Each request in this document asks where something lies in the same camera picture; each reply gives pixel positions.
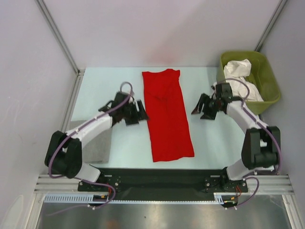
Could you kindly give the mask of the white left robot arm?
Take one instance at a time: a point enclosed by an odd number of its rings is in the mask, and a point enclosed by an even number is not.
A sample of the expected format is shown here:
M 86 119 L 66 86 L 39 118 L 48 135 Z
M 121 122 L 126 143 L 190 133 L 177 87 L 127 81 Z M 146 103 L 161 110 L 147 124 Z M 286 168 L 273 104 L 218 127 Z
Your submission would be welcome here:
M 56 131 L 52 134 L 44 160 L 49 177 L 80 179 L 88 182 L 96 191 L 103 189 L 105 178 L 99 169 L 83 161 L 83 148 L 120 121 L 126 125 L 136 125 L 148 119 L 141 100 L 118 91 L 115 98 L 101 107 L 90 120 L 67 132 Z

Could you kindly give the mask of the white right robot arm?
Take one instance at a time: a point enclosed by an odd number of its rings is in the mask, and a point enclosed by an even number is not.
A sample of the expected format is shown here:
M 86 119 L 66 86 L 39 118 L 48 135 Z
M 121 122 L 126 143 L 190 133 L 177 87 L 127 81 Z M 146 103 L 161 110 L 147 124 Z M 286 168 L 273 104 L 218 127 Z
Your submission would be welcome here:
M 256 172 L 274 174 L 281 163 L 280 130 L 261 121 L 247 107 L 246 98 L 234 96 L 229 83 L 212 86 L 213 95 L 201 94 L 192 114 L 214 120 L 218 112 L 231 117 L 244 133 L 241 159 L 225 167 L 219 177 L 205 180 L 207 192 L 233 192 L 245 178 Z

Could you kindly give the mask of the red t shirt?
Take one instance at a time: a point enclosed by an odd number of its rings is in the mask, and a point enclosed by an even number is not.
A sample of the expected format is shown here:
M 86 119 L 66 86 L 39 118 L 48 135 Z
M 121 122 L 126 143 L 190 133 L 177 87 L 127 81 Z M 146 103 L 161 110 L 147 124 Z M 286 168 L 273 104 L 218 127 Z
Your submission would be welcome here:
M 180 73 L 174 69 L 142 72 L 153 162 L 195 156 L 179 83 Z

